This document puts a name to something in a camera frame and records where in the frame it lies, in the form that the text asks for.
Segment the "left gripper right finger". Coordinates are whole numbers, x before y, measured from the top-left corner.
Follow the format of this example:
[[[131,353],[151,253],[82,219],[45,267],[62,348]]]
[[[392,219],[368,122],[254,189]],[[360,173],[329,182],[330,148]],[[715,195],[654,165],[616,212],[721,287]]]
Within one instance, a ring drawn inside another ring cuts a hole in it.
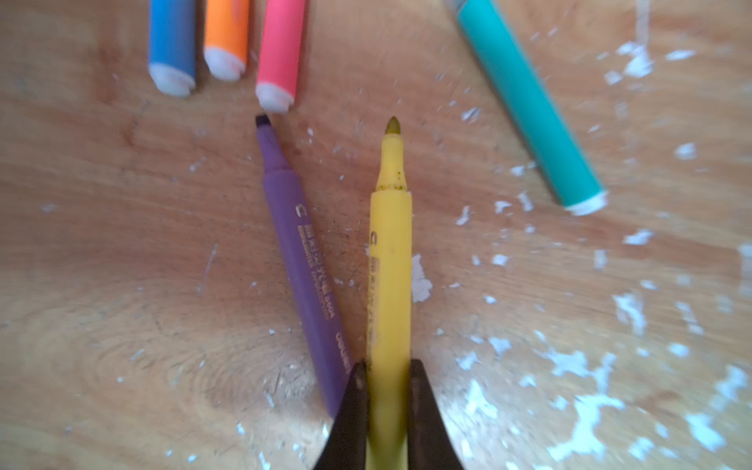
[[[409,470],[463,470],[421,360],[409,366],[409,419],[407,419]]]

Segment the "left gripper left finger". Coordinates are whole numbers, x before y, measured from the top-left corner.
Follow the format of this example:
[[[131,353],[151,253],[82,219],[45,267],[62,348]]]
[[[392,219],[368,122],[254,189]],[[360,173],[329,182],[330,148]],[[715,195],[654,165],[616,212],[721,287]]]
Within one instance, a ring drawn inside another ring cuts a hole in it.
[[[361,360],[352,368],[330,436],[313,470],[364,470],[367,432],[367,374],[366,362]]]

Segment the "purple highlighter pen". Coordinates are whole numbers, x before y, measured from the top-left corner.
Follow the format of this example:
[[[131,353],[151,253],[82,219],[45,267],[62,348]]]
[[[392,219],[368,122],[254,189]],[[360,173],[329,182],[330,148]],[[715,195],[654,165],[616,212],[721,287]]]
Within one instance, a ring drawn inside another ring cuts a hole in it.
[[[256,116],[264,193],[325,408],[334,417],[353,367],[345,330],[317,240],[303,183],[266,114]]]

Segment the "yellow highlighter pen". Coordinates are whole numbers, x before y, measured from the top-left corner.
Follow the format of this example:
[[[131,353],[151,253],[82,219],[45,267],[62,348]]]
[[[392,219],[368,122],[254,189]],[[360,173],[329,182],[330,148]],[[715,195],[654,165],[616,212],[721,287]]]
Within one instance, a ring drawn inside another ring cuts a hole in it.
[[[405,144],[388,121],[370,197],[367,295],[368,469],[407,468],[411,335],[412,196]]]

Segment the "green highlighter pen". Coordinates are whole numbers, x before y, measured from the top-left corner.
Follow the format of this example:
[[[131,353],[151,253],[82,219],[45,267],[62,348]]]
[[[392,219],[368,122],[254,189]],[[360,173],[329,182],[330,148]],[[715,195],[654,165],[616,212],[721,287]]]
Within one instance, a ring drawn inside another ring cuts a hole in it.
[[[499,7],[467,0],[450,2],[450,9],[560,205],[575,217],[605,208],[608,191]]]

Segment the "orange highlighter pen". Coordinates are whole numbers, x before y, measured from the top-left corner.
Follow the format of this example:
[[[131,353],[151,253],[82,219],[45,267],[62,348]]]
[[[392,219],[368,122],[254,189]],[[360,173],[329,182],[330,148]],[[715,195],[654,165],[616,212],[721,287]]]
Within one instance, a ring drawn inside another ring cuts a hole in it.
[[[211,75],[235,82],[248,66],[249,0],[208,0],[206,2],[204,59]]]

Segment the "pink highlighter pen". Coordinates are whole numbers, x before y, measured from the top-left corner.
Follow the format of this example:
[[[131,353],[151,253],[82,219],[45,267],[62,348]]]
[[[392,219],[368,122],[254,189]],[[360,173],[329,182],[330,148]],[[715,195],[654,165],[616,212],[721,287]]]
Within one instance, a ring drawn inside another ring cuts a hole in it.
[[[306,9],[306,0],[266,4],[256,94],[268,113],[287,114],[295,103]]]

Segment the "blue highlighter pen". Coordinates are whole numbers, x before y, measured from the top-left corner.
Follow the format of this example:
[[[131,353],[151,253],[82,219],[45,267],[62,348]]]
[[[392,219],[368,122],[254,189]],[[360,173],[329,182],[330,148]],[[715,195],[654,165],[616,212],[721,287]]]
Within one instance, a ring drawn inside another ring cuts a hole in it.
[[[152,0],[149,15],[149,74],[166,95],[188,97],[196,87],[194,0]]]

